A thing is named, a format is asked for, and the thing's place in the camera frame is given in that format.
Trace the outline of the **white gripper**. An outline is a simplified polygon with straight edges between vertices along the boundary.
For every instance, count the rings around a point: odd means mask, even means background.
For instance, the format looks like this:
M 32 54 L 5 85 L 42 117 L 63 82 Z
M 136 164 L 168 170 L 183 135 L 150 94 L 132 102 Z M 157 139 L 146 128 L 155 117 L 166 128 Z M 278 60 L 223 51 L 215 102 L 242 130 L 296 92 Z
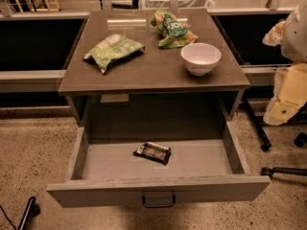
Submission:
M 270 126 L 287 123 L 307 103 L 307 63 L 296 63 L 277 69 L 274 76 L 273 98 L 263 121 Z

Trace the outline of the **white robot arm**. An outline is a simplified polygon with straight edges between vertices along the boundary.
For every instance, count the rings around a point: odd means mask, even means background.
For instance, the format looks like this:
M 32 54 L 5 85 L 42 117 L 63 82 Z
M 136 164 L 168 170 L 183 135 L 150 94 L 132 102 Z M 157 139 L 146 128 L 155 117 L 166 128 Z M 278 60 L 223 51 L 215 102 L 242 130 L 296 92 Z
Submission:
M 277 69 L 273 97 L 263 120 L 270 126 L 286 124 L 307 103 L 307 0 L 301 0 L 285 21 L 264 36 L 267 46 L 281 46 L 281 55 L 292 65 Z

